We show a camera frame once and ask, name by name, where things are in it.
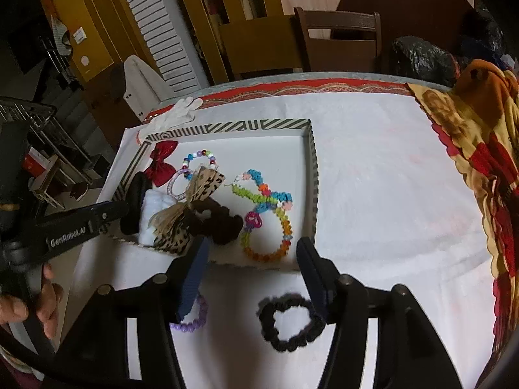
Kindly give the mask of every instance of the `chair backrest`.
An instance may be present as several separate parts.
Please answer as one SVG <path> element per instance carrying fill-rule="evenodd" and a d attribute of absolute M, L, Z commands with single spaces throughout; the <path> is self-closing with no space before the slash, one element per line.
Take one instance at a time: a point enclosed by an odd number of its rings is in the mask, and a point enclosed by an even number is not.
<path fill-rule="evenodd" d="M 302 68 L 294 16 L 267 16 L 220 26 L 220 35 L 235 75 Z"/>
<path fill-rule="evenodd" d="M 378 71 L 382 52 L 380 15 L 378 13 L 304 11 L 294 12 L 303 34 L 307 59 L 306 71 Z M 317 39 L 309 29 L 341 29 L 371 33 L 372 39 Z"/>

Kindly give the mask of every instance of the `louvered door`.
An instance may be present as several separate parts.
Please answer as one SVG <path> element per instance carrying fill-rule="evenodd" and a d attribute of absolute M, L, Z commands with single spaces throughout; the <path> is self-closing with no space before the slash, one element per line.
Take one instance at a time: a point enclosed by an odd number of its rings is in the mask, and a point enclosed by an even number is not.
<path fill-rule="evenodd" d="M 208 86 L 176 0 L 127 0 L 166 83 L 179 95 Z"/>

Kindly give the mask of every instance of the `white paper sheet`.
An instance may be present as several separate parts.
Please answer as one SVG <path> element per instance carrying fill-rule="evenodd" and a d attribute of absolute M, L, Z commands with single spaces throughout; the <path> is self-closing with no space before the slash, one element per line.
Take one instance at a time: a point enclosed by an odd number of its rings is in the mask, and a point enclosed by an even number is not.
<path fill-rule="evenodd" d="M 269 97 L 197 111 L 195 122 L 258 118 L 312 120 L 319 162 L 316 248 L 339 271 L 367 286 L 408 285 L 464 387 L 474 387 L 493 341 L 490 255 L 474 196 L 414 98 L 362 93 Z M 135 134 L 136 129 L 126 131 L 100 201 L 112 197 L 137 150 Z M 85 243 L 64 332 L 98 285 L 139 285 L 165 271 L 170 259 L 105 237 Z M 308 347 L 280 354 L 263 340 L 256 317 L 265 297 L 308 296 L 300 275 L 211 265 L 201 292 L 209 303 L 207 325 L 193 334 L 173 334 L 187 387 L 317 387 L 333 326 Z M 301 323 L 304 318 L 284 315 L 277 326 L 294 334 Z M 375 347 L 376 329 L 370 326 L 363 388 L 373 381 Z"/>

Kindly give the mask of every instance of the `screw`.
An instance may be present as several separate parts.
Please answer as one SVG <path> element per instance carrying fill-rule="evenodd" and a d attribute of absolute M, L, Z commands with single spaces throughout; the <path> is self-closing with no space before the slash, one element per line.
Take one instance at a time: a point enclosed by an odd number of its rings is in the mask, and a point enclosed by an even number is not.
<path fill-rule="evenodd" d="M 396 292 L 398 292 L 401 296 L 407 295 L 407 287 L 402 284 L 397 284 L 394 286 Z"/>
<path fill-rule="evenodd" d="M 166 275 L 165 273 L 157 273 L 153 278 L 152 278 L 153 282 L 155 284 L 164 284 L 167 280 L 168 280 L 168 275 Z"/>
<path fill-rule="evenodd" d="M 112 287 L 110 285 L 104 284 L 98 288 L 98 294 L 101 296 L 105 296 L 105 295 L 109 294 L 111 290 L 112 290 Z"/>
<path fill-rule="evenodd" d="M 341 275 L 339 276 L 339 282 L 343 285 L 351 285 L 354 283 L 354 278 L 350 275 Z"/>

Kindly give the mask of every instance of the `lavender hair tie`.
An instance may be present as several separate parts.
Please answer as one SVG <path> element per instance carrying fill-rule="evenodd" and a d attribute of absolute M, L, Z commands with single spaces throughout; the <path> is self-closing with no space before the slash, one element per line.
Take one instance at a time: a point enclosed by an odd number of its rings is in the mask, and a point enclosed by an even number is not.
<path fill-rule="evenodd" d="M 171 329 L 179 330 L 181 332 L 194 332 L 206 324 L 208 310 L 207 301 L 202 294 L 198 294 L 196 301 L 200 306 L 198 319 L 193 320 L 191 323 L 170 323 L 169 326 Z"/>

